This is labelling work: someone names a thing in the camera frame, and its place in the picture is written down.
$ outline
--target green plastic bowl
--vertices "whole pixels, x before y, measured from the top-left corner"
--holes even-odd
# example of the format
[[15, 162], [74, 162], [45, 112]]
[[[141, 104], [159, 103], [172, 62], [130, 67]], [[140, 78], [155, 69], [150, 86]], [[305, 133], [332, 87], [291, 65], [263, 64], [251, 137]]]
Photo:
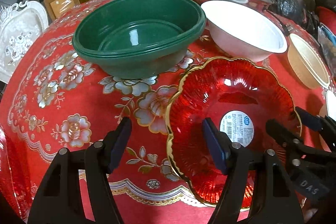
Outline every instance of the green plastic bowl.
[[192, 0], [115, 0], [79, 24], [73, 47], [110, 75], [143, 79], [181, 61], [205, 21]]

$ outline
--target white flower print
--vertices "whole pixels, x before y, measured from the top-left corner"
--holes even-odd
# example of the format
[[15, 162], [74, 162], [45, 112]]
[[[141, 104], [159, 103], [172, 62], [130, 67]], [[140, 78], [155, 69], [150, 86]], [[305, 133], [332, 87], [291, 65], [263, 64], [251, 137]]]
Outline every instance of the white flower print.
[[51, 77], [53, 76], [54, 74], [54, 67], [53, 65], [47, 65], [45, 66], [39, 73], [39, 75], [37, 75], [35, 78], [34, 78], [34, 85], [38, 85], [38, 86], [41, 86], [41, 85], [44, 85], [46, 83], [48, 83], [48, 81], [51, 79]]
[[61, 126], [61, 136], [71, 147], [82, 147], [84, 143], [90, 142], [92, 134], [90, 122], [87, 117], [78, 113], [68, 117]]
[[80, 63], [71, 63], [65, 67], [59, 77], [59, 87], [64, 90], [71, 90], [83, 81], [83, 66]]
[[50, 57], [54, 53], [55, 49], [56, 49], [56, 46], [52, 46], [52, 47], [50, 47], [48, 49], [45, 49], [43, 51], [42, 58], [43, 59], [47, 59], [48, 57]]
[[54, 68], [56, 70], [60, 70], [64, 67], [67, 67], [71, 62], [75, 60], [75, 58], [78, 57], [78, 54], [75, 50], [71, 50], [65, 54], [63, 54], [54, 65]]
[[23, 110], [26, 107], [27, 100], [28, 99], [27, 99], [27, 95], [26, 94], [23, 94], [23, 95], [20, 96], [18, 102], [15, 105], [15, 109], [18, 111], [18, 113], [22, 113], [23, 112]]
[[178, 71], [178, 69], [187, 69], [189, 67], [189, 65], [191, 63], [193, 63], [193, 61], [194, 61], [192, 59], [193, 56], [194, 56], [194, 53], [187, 50], [187, 53], [185, 54], [185, 57], [178, 64], [176, 64], [174, 67], [170, 68], [167, 71], [176, 72], [176, 71]]
[[39, 103], [39, 107], [44, 108], [51, 104], [54, 100], [57, 92], [58, 84], [57, 81], [52, 81], [48, 85], [44, 85], [40, 94], [37, 96], [37, 102]]
[[167, 134], [165, 112], [169, 99], [177, 92], [175, 85], [161, 86], [151, 90], [138, 100], [139, 108], [134, 111], [138, 124], [148, 127], [152, 133]]
[[168, 159], [164, 159], [161, 165], [161, 173], [171, 181], [178, 181], [179, 177], [175, 175]]
[[33, 131], [37, 125], [37, 117], [35, 115], [30, 116], [28, 120], [29, 130]]
[[158, 189], [160, 187], [160, 181], [156, 179], [150, 179], [146, 182], [146, 186], [149, 189]]
[[7, 56], [11, 56], [11, 60], [8, 64], [14, 65], [16, 61], [27, 53], [33, 42], [29, 39], [28, 35], [24, 35], [22, 32], [16, 38], [11, 37], [9, 39], [9, 44], [10, 46], [5, 49], [5, 54]]
[[140, 96], [151, 89], [151, 85], [157, 82], [157, 76], [146, 79], [127, 80], [116, 76], [109, 76], [102, 79], [99, 84], [104, 86], [103, 93], [109, 94], [115, 89], [121, 90], [123, 94], [133, 94]]

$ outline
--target gold floral trim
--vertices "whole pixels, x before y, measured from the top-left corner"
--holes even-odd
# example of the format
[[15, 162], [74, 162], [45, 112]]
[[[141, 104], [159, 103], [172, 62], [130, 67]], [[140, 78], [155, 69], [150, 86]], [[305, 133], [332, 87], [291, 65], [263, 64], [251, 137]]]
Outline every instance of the gold floral trim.
[[137, 101], [138, 108], [133, 116], [142, 127], [148, 127], [152, 133], [167, 135], [165, 111], [169, 99], [177, 91], [177, 85], [162, 85], [157, 90], [148, 91]]
[[158, 81], [158, 76], [152, 76], [145, 79], [122, 79], [116, 76], [104, 77], [98, 84], [103, 85], [103, 93], [110, 94], [114, 90], [120, 90], [123, 94], [132, 94], [135, 97], [146, 93]]
[[[85, 170], [79, 170], [79, 178], [86, 181]], [[152, 206], [165, 206], [177, 201], [182, 201], [194, 207], [206, 207], [195, 199], [192, 192], [185, 186], [179, 185], [171, 190], [160, 193], [153, 193], [142, 190], [129, 179], [125, 178], [116, 182], [109, 182], [113, 195], [127, 194], [134, 200]]]
[[121, 100], [124, 104], [116, 104], [114, 107], [120, 108], [120, 114], [114, 116], [117, 120], [117, 124], [119, 124], [123, 117], [129, 117], [131, 115], [131, 110], [135, 108], [134, 96], [133, 97], [122, 97]]
[[25, 123], [28, 123], [28, 128], [30, 131], [36, 131], [40, 133], [41, 131], [45, 131], [44, 126], [48, 124], [48, 121], [44, 120], [44, 117], [42, 119], [38, 119], [36, 115], [31, 115], [29, 113], [29, 110], [25, 110], [25, 115], [23, 116], [23, 119], [25, 119]]
[[[69, 45], [70, 42], [71, 42], [72, 36], [73, 36], [73, 33], [70, 33], [70, 34], [62, 35], [60, 37], [52, 38], [52, 39], [46, 41], [46, 43], [43, 45], [43, 47], [40, 49], [40, 51], [37, 53], [37, 55], [31, 61], [31, 64], [27, 68], [25, 75], [22, 77], [22, 79], [21, 79], [21, 81], [18, 85], [19, 88], [16, 90], [16, 93], [13, 96], [13, 101], [12, 101], [11, 106], [9, 108], [10, 111], [8, 112], [8, 115], [7, 115], [7, 124], [11, 127], [13, 133], [16, 133], [17, 136], [19, 137], [19, 139], [24, 140], [27, 143], [27, 146], [30, 150], [38, 151], [41, 158], [46, 163], [51, 163], [53, 158], [55, 157], [56, 153], [49, 154], [46, 151], [44, 151], [40, 141], [32, 142], [31, 139], [29, 138], [28, 133], [27, 132], [23, 133], [21, 131], [20, 126], [18, 125], [18, 121], [23, 117], [23, 115], [22, 115], [23, 110], [24, 110], [24, 108], [26, 106], [26, 103], [27, 103], [27, 97], [26, 97], [26, 94], [23, 94], [24, 93], [23, 90], [27, 86], [27, 82], [32, 77], [33, 72], [39, 66], [41, 59], [43, 59], [44, 55], [42, 54], [42, 52], [50, 46], [51, 47], [58, 47], [58, 46], [63, 47], [64, 45]], [[18, 119], [17, 120], [13, 120], [14, 110], [18, 114]]]
[[[85, 76], [92, 74], [95, 68], [91, 68], [92, 63], [82, 65], [82, 60], [78, 57], [75, 50], [70, 50], [61, 57], [56, 57], [53, 64], [45, 66], [34, 78], [37, 85], [34, 97], [37, 99], [38, 106], [44, 108], [50, 106], [52, 102], [60, 109], [60, 103], [65, 100], [65, 91], [71, 90], [82, 83]], [[56, 70], [62, 70], [59, 79], [50, 81]]]
[[138, 168], [138, 172], [148, 174], [153, 169], [153, 167], [158, 167], [160, 168], [160, 173], [164, 175], [165, 178], [174, 182], [179, 180], [179, 176], [175, 175], [167, 158], [163, 159], [162, 163], [159, 165], [157, 163], [158, 155], [147, 154], [144, 146], [140, 147], [139, 155], [137, 155], [137, 153], [130, 147], [126, 147], [126, 151], [131, 156], [133, 156], [133, 159], [128, 160], [126, 164], [131, 165], [136, 165], [137, 163], [142, 164]]
[[81, 116], [76, 113], [68, 116], [63, 121], [62, 125], [55, 125], [55, 129], [52, 129], [51, 136], [58, 140], [60, 145], [64, 147], [83, 147], [84, 143], [90, 142], [92, 131], [90, 129], [91, 123], [86, 116]]
[[196, 67], [193, 67], [191, 68], [190, 70], [188, 70], [184, 76], [181, 78], [180, 82], [179, 82], [179, 85], [178, 85], [178, 91], [171, 97], [171, 99], [169, 100], [169, 103], [168, 103], [168, 106], [167, 106], [167, 109], [166, 109], [166, 118], [165, 118], [165, 121], [166, 121], [166, 127], [167, 127], [167, 130], [168, 130], [168, 138], [167, 138], [167, 156], [168, 156], [168, 159], [169, 159], [169, 162], [170, 162], [170, 165], [172, 166], [173, 170], [176, 172], [176, 174], [182, 178], [185, 182], [187, 182], [187, 184], [189, 185], [189, 188], [191, 190], [191, 192], [194, 194], [195, 198], [205, 204], [205, 205], [208, 205], [208, 206], [211, 206], [211, 207], [215, 207], [217, 205], [217, 203], [212, 203], [212, 202], [208, 202], [204, 199], [202, 199], [197, 193], [196, 191], [194, 190], [193, 188], [193, 185], [192, 185], [192, 182], [191, 180], [189, 179], [189, 177], [185, 176], [184, 173], [179, 169], [179, 167], [176, 165], [176, 162], [174, 160], [174, 156], [173, 156], [173, 149], [172, 149], [172, 145], [173, 145], [173, 139], [174, 139], [174, 133], [171, 129], [171, 125], [170, 125], [170, 120], [169, 120], [169, 113], [170, 113], [170, 108], [172, 106], [172, 104], [174, 103], [174, 101], [177, 99], [177, 97], [179, 97], [179, 95], [182, 93], [183, 91], [183, 84], [184, 84], [184, 81], [187, 79], [187, 77], [195, 70], [199, 70], [199, 69], [204, 69], [205, 66], [207, 64], [209, 64], [212, 60], [215, 60], [215, 59], [224, 59], [224, 60], [227, 60], [227, 61], [234, 61], [234, 60], [245, 60], [245, 61], [248, 61], [250, 62], [251, 64], [253, 64], [256, 68], [260, 68], [260, 69], [264, 69], [264, 70], [267, 70], [268, 72], [270, 72], [274, 78], [276, 79], [276, 81], [278, 82], [278, 85], [281, 86], [282, 88], [284, 88], [288, 94], [290, 95], [291, 99], [292, 99], [292, 102], [293, 102], [293, 107], [294, 107], [294, 112], [296, 113], [298, 119], [299, 119], [299, 122], [300, 122], [300, 134], [299, 136], [301, 136], [301, 133], [302, 133], [302, 122], [301, 122], [301, 118], [299, 116], [299, 114], [297, 113], [297, 111], [295, 110], [295, 105], [294, 105], [294, 100], [293, 100], [293, 97], [292, 97], [292, 94], [289, 92], [289, 90], [284, 87], [283, 85], [281, 85], [278, 81], [278, 78], [277, 76], [269, 69], [265, 68], [265, 67], [259, 67], [257, 66], [255, 63], [253, 63], [251, 60], [248, 60], [248, 59], [244, 59], [244, 58], [226, 58], [226, 57], [223, 57], [223, 56], [215, 56], [215, 57], [212, 57], [212, 58], [209, 58], [203, 65], [201, 66], [196, 66]]

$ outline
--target gold rim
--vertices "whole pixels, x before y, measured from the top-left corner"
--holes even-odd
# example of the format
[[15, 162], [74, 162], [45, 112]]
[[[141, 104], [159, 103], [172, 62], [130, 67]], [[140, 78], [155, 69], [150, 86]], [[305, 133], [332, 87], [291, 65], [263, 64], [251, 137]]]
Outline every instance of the gold rim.
[[[224, 56], [215, 56], [215, 57], [212, 57], [210, 58], [209, 60], [207, 60], [203, 65], [201, 66], [196, 66], [196, 67], [193, 67], [191, 69], [189, 69], [184, 75], [183, 77], [181, 78], [180, 82], [179, 82], [179, 85], [178, 85], [178, 91], [170, 98], [169, 100], [169, 103], [168, 103], [168, 106], [167, 106], [167, 109], [166, 109], [166, 114], [165, 114], [165, 122], [166, 122], [166, 127], [168, 129], [168, 138], [167, 138], [167, 156], [168, 156], [168, 160], [174, 170], [174, 172], [180, 177], [182, 178], [185, 182], [187, 182], [187, 184], [189, 185], [189, 188], [191, 190], [191, 192], [193, 193], [193, 195], [195, 196], [195, 198], [207, 205], [207, 206], [211, 206], [211, 207], [215, 207], [217, 205], [217, 203], [213, 203], [213, 202], [208, 202], [204, 199], [202, 199], [198, 193], [196, 193], [196, 191], [194, 190], [194, 187], [192, 185], [192, 182], [191, 180], [189, 179], [189, 177], [185, 176], [183, 172], [181, 172], [181, 170], [179, 169], [179, 167], [177, 167], [176, 165], [176, 162], [174, 160], [174, 156], [173, 156], [173, 149], [172, 149], [172, 145], [173, 145], [173, 139], [174, 139], [174, 133], [171, 129], [171, 125], [170, 125], [170, 120], [169, 120], [169, 113], [170, 113], [170, 108], [172, 106], [172, 104], [174, 103], [174, 101], [177, 99], [177, 97], [182, 93], [183, 91], [183, 84], [184, 84], [184, 81], [186, 80], [186, 78], [189, 76], [189, 74], [191, 74], [193, 71], [195, 70], [199, 70], [199, 69], [204, 69], [205, 66], [210, 63], [212, 60], [215, 60], [215, 59], [225, 59], [227, 61], [234, 61], [234, 60], [245, 60], [245, 61], [248, 61], [250, 62], [254, 67], [256, 68], [260, 68], [260, 69], [264, 69], [264, 70], [267, 70], [270, 74], [272, 74], [274, 76], [274, 78], [276, 79], [277, 83], [279, 86], [281, 86], [282, 88], [284, 88], [289, 96], [291, 97], [292, 99], [292, 102], [293, 102], [293, 109], [294, 109], [294, 112], [296, 113], [296, 116], [298, 117], [299, 119], [299, 122], [300, 122], [300, 133], [299, 133], [299, 136], [301, 136], [301, 133], [302, 133], [302, 122], [301, 122], [301, 118], [299, 116], [299, 114], [297, 113], [297, 111], [295, 110], [295, 104], [294, 104], [294, 100], [293, 100], [293, 97], [292, 97], [292, 94], [289, 92], [289, 90], [284, 87], [283, 85], [281, 85], [278, 81], [278, 77], [272, 72], [270, 71], [269, 69], [265, 68], [265, 67], [259, 67], [257, 66], [255, 63], [253, 63], [251, 60], [248, 60], [248, 59], [245, 59], [245, 58], [226, 58]], [[243, 211], [246, 211], [246, 210], [249, 210], [249, 207], [246, 207], [246, 208], [241, 208], [241, 212]]]

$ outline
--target red tablecloth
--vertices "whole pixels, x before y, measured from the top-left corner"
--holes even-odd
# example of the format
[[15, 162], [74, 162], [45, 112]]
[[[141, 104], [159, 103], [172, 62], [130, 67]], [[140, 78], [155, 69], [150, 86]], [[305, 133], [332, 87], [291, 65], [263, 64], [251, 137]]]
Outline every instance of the red tablecloth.
[[[122, 117], [130, 116], [133, 131], [127, 150], [119, 168], [109, 177], [125, 223], [206, 223], [213, 208], [193, 197], [167, 160], [164, 113], [185, 70], [225, 53], [206, 29], [189, 46], [184, 59], [168, 72], [138, 80], [109, 76], [78, 57], [71, 40], [83, 18], [110, 1], [94, 0], [77, 6], [53, 22], [35, 41], [9, 82], [0, 105], [0, 124], [6, 134], [12, 172], [9, 187], [16, 191], [16, 198], [7, 198], [14, 198], [14, 207], [26, 217], [31, 197], [60, 148], [86, 148], [115, 129]], [[270, 14], [266, 16], [279, 26]], [[314, 46], [304, 30], [281, 19]], [[326, 90], [306, 88], [291, 69], [287, 53], [273, 54], [259, 65], [274, 71], [291, 92], [295, 105], [311, 114], [319, 113]], [[334, 90], [332, 80], [330, 89]], [[320, 147], [317, 133], [303, 130], [302, 136], [306, 144]], [[84, 185], [84, 171], [80, 177]], [[85, 187], [82, 194], [86, 215], [92, 219]]]

